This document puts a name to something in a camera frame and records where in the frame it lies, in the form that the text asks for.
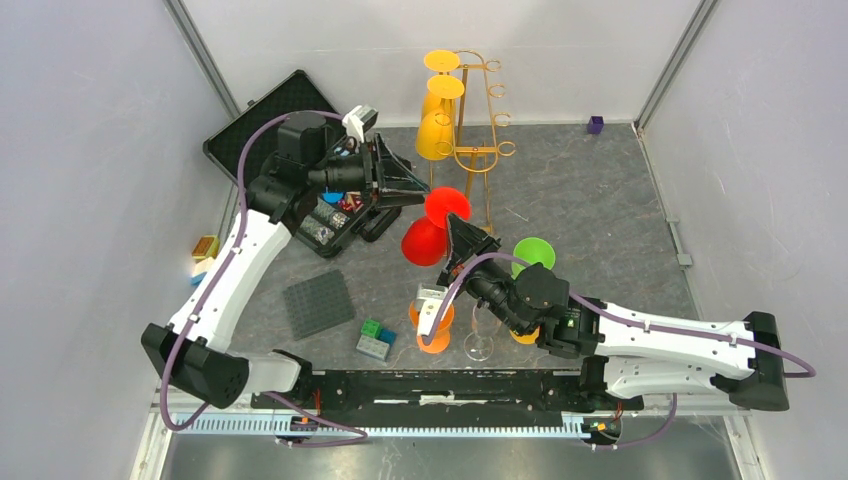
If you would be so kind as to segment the red plastic wine glass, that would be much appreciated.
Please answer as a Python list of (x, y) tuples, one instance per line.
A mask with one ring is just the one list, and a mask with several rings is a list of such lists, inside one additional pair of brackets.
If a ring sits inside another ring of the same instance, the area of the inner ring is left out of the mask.
[(463, 220), (472, 214), (470, 201), (459, 190), (438, 187), (425, 200), (425, 215), (415, 220), (401, 241), (401, 252), (410, 263), (428, 267), (441, 261), (448, 250), (447, 216)]

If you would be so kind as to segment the clear wine glass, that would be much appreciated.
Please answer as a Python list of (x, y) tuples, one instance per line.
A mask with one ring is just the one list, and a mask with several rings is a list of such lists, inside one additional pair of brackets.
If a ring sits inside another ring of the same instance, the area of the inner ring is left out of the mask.
[(463, 344), (466, 356), (474, 362), (490, 359), (495, 349), (495, 337), (500, 320), (485, 306), (475, 306), (471, 315), (471, 331)]

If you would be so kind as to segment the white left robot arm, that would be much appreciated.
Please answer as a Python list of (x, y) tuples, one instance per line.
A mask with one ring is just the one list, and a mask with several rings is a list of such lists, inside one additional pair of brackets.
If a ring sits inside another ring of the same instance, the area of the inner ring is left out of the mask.
[(306, 405), (313, 379), (287, 354), (257, 358), (229, 348), (247, 301), (322, 194), (353, 192), (375, 209), (418, 205), (430, 192), (374, 132), (378, 112), (358, 105), (345, 115), (283, 114), (246, 141), (235, 167), (239, 211), (209, 272), (164, 325), (149, 324), (141, 345), (161, 378), (159, 405), (171, 387), (224, 409), (244, 393), (275, 392)]

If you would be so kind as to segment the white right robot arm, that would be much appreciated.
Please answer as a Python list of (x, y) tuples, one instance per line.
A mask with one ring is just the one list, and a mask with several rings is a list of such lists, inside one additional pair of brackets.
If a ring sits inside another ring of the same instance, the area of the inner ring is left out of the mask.
[(511, 333), (581, 362), (577, 392), (591, 408), (654, 394), (727, 395), (748, 410), (789, 408), (775, 317), (753, 311), (703, 322), (629, 310), (582, 297), (540, 261), (519, 273), (498, 265), (500, 242), (456, 214), (446, 217), (448, 301), (465, 292)]

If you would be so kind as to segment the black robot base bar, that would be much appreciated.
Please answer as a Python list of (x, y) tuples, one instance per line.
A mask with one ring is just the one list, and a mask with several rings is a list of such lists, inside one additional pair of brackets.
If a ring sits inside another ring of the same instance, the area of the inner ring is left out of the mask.
[(644, 408), (552, 369), (314, 371), (283, 396), (351, 427), (553, 427), (564, 413)]

